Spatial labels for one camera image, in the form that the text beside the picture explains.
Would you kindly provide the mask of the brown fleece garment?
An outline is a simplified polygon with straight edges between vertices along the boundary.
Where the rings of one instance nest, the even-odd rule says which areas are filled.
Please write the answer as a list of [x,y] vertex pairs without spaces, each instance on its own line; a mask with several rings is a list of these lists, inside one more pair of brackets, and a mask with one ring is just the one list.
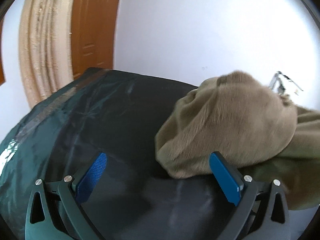
[[173,178],[210,172],[218,151],[244,175],[279,180],[291,210],[319,204],[319,111],[295,105],[235,71],[180,98],[155,137],[156,160]]

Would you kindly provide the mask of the dark green bed cover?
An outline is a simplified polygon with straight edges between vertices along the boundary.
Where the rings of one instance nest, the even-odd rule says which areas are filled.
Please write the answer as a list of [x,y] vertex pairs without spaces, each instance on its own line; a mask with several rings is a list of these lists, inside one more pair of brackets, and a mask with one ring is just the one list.
[[1,143],[1,239],[25,239],[34,183],[74,175],[98,153],[107,167],[81,207],[104,239],[218,239],[235,205],[211,169],[173,179],[154,137],[192,85],[91,68],[39,103]]

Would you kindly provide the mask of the beige curtain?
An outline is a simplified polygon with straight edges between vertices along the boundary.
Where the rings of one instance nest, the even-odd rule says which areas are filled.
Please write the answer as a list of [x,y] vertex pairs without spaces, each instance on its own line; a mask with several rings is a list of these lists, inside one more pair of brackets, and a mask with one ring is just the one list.
[[74,80],[71,57],[73,0],[25,0],[19,60],[29,107]]

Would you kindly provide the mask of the brown wooden door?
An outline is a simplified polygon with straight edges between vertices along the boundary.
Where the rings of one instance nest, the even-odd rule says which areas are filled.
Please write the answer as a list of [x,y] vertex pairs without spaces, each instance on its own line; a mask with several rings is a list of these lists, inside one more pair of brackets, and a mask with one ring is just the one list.
[[88,68],[113,68],[119,0],[74,0],[71,21],[73,77]]

